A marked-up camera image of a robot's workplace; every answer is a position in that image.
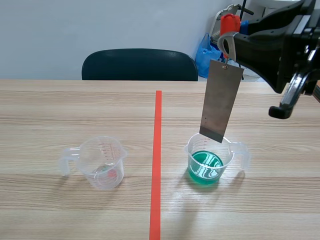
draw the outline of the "green liquid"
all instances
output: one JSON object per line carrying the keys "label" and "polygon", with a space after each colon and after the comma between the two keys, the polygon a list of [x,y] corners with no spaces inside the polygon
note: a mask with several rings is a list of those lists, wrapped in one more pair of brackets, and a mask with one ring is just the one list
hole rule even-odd
{"label": "green liquid", "polygon": [[[221,167],[223,162],[220,157],[210,151],[197,151],[192,157],[199,163],[208,167]],[[189,174],[193,180],[200,184],[214,184],[219,181],[224,169],[210,169],[204,166],[191,163],[188,167]]]}

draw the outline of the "measuring cup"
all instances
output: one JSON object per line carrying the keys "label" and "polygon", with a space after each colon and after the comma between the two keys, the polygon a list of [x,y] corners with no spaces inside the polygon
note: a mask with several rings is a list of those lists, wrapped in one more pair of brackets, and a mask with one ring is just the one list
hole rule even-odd
{"label": "measuring cup", "polygon": [[110,136],[92,138],[79,147],[66,148],[59,160],[64,176],[69,175],[69,161],[74,161],[86,179],[97,189],[109,190],[124,178],[123,160],[127,151]]}
{"label": "measuring cup", "polygon": [[200,184],[219,181],[225,169],[234,160],[241,161],[241,168],[249,168],[251,155],[247,146],[240,142],[230,142],[225,137],[222,143],[199,133],[193,135],[184,147],[188,154],[188,172]]}

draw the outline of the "metal rod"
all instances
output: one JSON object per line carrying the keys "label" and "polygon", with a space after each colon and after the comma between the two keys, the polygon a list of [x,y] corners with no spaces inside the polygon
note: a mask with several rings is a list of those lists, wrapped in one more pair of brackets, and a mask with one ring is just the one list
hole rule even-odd
{"label": "metal rod", "polygon": [[243,0],[242,7],[241,7],[241,12],[240,12],[240,20],[242,20],[242,16],[243,16],[244,11],[245,11],[246,3],[247,3],[247,0]]}

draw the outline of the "blue plastic bag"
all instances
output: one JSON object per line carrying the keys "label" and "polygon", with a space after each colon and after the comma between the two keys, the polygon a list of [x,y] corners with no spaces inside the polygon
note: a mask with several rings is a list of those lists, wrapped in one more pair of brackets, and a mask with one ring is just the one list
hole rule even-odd
{"label": "blue plastic bag", "polygon": [[210,60],[221,61],[220,56],[221,51],[210,45],[210,37],[209,34],[206,33],[195,56],[195,64],[198,68],[199,76],[207,79],[209,74]]}

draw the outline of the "red object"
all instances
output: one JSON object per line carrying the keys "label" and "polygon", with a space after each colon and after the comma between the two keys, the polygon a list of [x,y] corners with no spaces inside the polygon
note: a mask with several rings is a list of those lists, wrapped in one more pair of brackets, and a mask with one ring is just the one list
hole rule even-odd
{"label": "red object", "polygon": [[161,240],[162,91],[155,92],[149,240]]}
{"label": "red object", "polygon": [[232,13],[221,17],[220,36],[228,32],[240,32],[241,20],[240,17]]}

